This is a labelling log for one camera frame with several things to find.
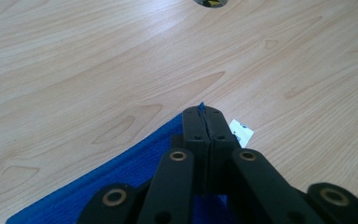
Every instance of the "dark object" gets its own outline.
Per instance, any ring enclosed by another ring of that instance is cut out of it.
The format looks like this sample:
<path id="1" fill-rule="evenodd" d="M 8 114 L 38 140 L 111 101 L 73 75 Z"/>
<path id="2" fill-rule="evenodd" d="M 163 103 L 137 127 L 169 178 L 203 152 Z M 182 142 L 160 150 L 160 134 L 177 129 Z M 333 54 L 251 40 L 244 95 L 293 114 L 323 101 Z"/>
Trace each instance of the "dark object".
<path id="1" fill-rule="evenodd" d="M 326 183 L 294 189 L 261 153 L 240 148 L 219 110 L 186 109 L 183 130 L 153 180 L 102 188 L 77 223 L 190 223 L 193 195 L 207 193 L 227 195 L 235 223 L 358 223 L 354 195 Z"/>

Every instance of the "light wood grain surface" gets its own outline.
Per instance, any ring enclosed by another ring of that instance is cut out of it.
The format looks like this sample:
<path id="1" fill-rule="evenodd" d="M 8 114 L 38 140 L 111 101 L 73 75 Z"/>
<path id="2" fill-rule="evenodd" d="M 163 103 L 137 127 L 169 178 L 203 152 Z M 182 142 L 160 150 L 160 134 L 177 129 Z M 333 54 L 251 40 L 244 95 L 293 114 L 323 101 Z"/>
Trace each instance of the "light wood grain surface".
<path id="1" fill-rule="evenodd" d="M 201 101 L 358 197 L 358 1 L 0 0 L 0 223 Z"/>

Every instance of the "white label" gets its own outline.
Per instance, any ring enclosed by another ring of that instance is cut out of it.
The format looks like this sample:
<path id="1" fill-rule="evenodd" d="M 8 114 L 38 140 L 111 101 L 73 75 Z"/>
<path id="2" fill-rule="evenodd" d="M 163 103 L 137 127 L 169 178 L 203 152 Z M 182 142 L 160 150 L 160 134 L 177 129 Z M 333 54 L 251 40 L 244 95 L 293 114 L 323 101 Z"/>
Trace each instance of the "white label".
<path id="1" fill-rule="evenodd" d="M 249 140 L 251 140 L 254 131 L 250 130 L 248 127 L 239 123 L 235 119 L 229 124 L 229 129 L 233 134 L 235 134 L 241 147 L 246 148 L 246 145 L 248 145 Z"/>

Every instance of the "white paper tag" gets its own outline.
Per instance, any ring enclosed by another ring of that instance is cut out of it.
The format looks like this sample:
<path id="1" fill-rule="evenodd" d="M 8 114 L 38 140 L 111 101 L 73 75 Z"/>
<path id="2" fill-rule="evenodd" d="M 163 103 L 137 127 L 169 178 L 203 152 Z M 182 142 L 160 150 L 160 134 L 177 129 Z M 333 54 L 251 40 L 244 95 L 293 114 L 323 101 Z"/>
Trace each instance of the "white paper tag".
<path id="1" fill-rule="evenodd" d="M 237 120 L 232 120 L 229 124 L 229 129 L 235 136 L 237 136 L 237 140 L 240 143 L 242 148 L 246 148 L 249 140 L 251 139 L 254 131 L 247 128 L 245 125 L 239 123 Z"/>

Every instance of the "blue cloth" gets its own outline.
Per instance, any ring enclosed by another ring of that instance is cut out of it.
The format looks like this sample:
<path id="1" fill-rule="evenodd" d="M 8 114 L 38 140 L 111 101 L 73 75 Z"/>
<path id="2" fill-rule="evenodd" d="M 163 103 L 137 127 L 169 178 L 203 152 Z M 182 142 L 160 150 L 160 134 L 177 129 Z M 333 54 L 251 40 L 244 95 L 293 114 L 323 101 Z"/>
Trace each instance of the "blue cloth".
<path id="1" fill-rule="evenodd" d="M 182 133 L 178 115 L 143 141 L 106 164 L 52 192 L 11 217 L 7 224 L 76 223 L 80 212 L 93 194 L 112 183 L 138 187 L 153 176 L 161 155 L 170 148 L 171 135 Z M 231 223 L 219 196 L 195 196 L 193 223 Z"/>

